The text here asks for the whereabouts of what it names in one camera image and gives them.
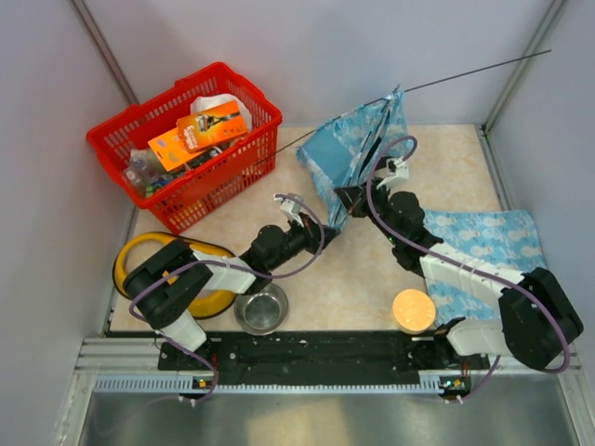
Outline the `thin black tent pole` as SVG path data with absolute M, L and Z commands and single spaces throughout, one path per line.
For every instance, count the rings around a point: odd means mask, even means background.
M 483 66 L 481 68 L 477 68 L 477 69 L 474 69 L 474 70 L 470 70 L 470 71 L 462 72 L 462 73 L 459 73 L 459 74 L 447 76 L 447 77 L 444 77 L 444 78 L 441 78 L 441 79 L 438 79 L 438 80 L 435 80 L 435 81 L 432 81 L 432 82 L 428 82 L 428 83 L 425 83 L 425 84 L 415 85 L 415 86 L 406 88 L 403 92 L 404 93 L 410 93 L 410 92 L 414 92 L 414 91 L 417 91 L 417 90 L 420 90 L 420 89 L 424 89 L 424 88 L 428 88 L 428 87 L 431 87 L 431 86 L 448 83 L 448 82 L 454 81 L 456 79 L 460 79 L 460 78 L 464 78 L 464 77 L 467 77 L 467 76 L 471 76 L 473 74 L 477 74 L 477 73 L 480 73 L 480 72 L 486 72 L 486 71 L 493 70 L 493 69 L 500 68 L 500 67 L 504 67 L 504 66 L 507 66 L 507 65 L 510 65 L 510 64 L 520 63 L 520 62 L 525 61 L 525 60 L 529 60 L 529 59 L 532 59 L 532 58 L 540 57 L 542 55 L 546 55 L 546 54 L 551 53 L 551 52 L 552 52 L 552 49 L 550 49 L 550 48 L 549 49 L 546 49 L 546 50 L 537 51 L 537 52 L 530 53 L 528 55 L 521 56 L 521 57 L 518 57 L 518 58 L 515 58 L 515 59 L 504 60 L 504 61 L 501 61 L 501 62 L 498 62 L 498 63 L 495 63 L 495 64 Z M 315 127 L 312 130 L 310 130 L 310 131 L 308 131 L 308 132 L 300 135 L 298 138 L 295 138 L 295 139 L 291 140 L 290 142 L 288 142 L 287 144 L 285 144 L 283 147 L 277 149 L 273 154 L 266 155 L 263 159 L 257 161 L 255 163 L 255 166 L 260 166 L 261 164 L 264 164 L 267 161 L 269 161 L 269 159 L 276 158 L 276 156 L 278 154 L 280 154 L 281 152 L 289 149 L 290 147 L 292 147 L 295 144 L 297 144 L 298 142 L 306 139 L 307 137 L 312 136 L 317 130 L 318 130 L 318 128 Z

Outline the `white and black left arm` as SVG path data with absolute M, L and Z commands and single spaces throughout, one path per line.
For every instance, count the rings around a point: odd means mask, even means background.
M 207 254 L 176 237 L 124 278 L 126 297 L 137 302 L 138 314 L 153 330 L 179 347 L 183 362 L 201 368 L 211 347 L 191 315 L 191 302 L 203 291 L 255 294 L 275 278 L 274 270 L 303 251 L 318 256 L 339 234 L 303 213 L 299 217 L 288 230 L 261 228 L 249 248 L 232 258 Z

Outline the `blue patterned pet tent fabric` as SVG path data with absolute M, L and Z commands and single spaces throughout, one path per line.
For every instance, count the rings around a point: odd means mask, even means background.
M 345 206 L 335 194 L 340 187 L 367 180 L 372 164 L 386 158 L 407 158 L 412 141 L 403 113 L 404 92 L 397 87 L 387 96 L 347 111 L 319 127 L 297 149 L 297 158 L 309 171 L 318 196 L 327 209 L 327 225 L 342 230 L 347 223 Z

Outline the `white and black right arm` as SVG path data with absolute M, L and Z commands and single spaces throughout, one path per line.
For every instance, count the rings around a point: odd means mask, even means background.
M 434 344 L 434 357 L 447 368 L 468 355 L 511 356 L 535 371 L 558 374 L 570 366 L 570 346 L 583 322 L 556 276 L 497 267 L 467 255 L 425 227 L 425 213 L 413 192 L 357 185 L 335 190 L 349 216 L 369 218 L 392 245 L 397 263 L 417 276 L 444 282 L 496 309 L 490 321 L 457 319 Z

